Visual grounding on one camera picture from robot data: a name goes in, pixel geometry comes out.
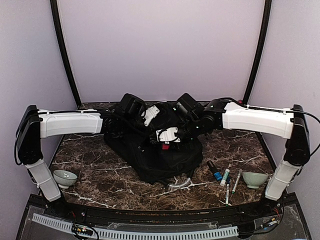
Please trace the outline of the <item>pink highlighter marker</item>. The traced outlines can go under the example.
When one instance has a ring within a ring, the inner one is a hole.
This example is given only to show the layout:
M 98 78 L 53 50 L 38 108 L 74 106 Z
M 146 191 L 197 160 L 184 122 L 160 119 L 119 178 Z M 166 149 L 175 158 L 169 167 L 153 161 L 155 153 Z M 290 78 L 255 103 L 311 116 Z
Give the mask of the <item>pink highlighter marker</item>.
M 166 144 L 166 143 L 163 143 L 162 145 L 161 145 L 161 149 L 162 150 L 168 150 L 170 148 L 170 144 Z

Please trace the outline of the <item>black student bag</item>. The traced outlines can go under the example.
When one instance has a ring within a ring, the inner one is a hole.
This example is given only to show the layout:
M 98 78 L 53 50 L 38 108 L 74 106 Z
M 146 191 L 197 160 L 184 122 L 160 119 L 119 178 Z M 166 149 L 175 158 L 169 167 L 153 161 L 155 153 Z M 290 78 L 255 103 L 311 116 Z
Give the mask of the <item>black student bag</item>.
M 119 104 L 109 110 L 124 117 Z M 136 134 L 129 134 L 121 139 L 104 141 L 146 183 L 158 182 L 168 185 L 170 178 L 181 174 L 186 174 L 188 178 L 191 178 L 194 170 L 203 160 L 202 143 L 198 138 L 195 138 L 184 143 L 179 149 L 172 149 L 172 142 L 168 150 L 162 150 L 163 143 L 156 142 L 155 137 L 157 125 L 160 123 L 156 117 L 147 127 L 135 120 L 129 120 L 140 130 L 149 131 L 149 137 L 144 138 Z

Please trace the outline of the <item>blue highlighter marker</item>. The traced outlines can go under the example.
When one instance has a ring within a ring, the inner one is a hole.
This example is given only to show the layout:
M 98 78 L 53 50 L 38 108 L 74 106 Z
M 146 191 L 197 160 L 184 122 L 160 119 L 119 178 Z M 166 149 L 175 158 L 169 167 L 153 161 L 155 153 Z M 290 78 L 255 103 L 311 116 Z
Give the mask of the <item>blue highlighter marker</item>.
M 207 163 L 207 166 L 209 167 L 209 170 L 212 172 L 213 176 L 215 177 L 215 179 L 218 182 L 221 181 L 223 177 L 220 171 L 214 165 L 214 163 L 211 160 L 208 160 L 206 163 Z

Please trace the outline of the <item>green whiteboard pen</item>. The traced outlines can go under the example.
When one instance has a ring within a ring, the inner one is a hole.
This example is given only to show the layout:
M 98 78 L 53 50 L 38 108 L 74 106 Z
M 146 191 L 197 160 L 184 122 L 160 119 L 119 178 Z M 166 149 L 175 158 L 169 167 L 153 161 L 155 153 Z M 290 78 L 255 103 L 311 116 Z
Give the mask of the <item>green whiteboard pen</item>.
M 232 189 L 232 191 L 231 191 L 231 195 L 232 195 L 232 196 L 233 196 L 233 195 L 235 194 L 235 192 L 236 192 L 236 189 L 237 189 L 237 187 L 238 187 L 238 184 L 239 184 L 239 181 L 240 181 L 240 178 L 241 178 L 242 173 L 243 173 L 243 170 L 242 170 L 242 169 L 239 169 L 238 174 L 237 174 L 237 177 L 236 177 L 236 180 L 235 180 L 235 182 L 234 182 L 233 189 Z

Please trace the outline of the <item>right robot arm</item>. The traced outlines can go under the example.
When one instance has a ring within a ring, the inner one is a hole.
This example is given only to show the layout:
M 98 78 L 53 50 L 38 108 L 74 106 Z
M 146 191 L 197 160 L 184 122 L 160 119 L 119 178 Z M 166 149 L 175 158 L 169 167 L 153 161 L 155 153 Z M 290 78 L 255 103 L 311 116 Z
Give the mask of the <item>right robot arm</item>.
M 243 130 L 273 135 L 286 140 L 282 160 L 269 180 L 264 199 L 255 205 L 255 213 L 266 217 L 275 208 L 283 191 L 315 153 L 310 149 L 310 133 L 302 106 L 272 108 L 243 104 L 231 97 L 213 99 L 203 106 L 185 94 L 174 104 L 173 111 L 186 123 L 179 127 L 176 136 L 190 140 L 213 130 Z

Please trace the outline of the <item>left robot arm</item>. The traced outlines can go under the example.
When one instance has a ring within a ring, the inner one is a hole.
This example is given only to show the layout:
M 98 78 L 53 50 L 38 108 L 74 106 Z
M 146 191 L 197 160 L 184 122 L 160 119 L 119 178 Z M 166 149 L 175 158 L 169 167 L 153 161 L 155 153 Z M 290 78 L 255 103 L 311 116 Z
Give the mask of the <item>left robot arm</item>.
M 60 218 L 67 218 L 70 206 L 55 181 L 43 153 L 43 143 L 61 140 L 65 135 L 106 133 L 108 120 L 117 126 L 137 129 L 129 119 L 107 109 L 47 110 L 29 105 L 17 127 L 13 147 L 15 164 L 24 166 L 33 183 L 51 203 L 51 210 Z

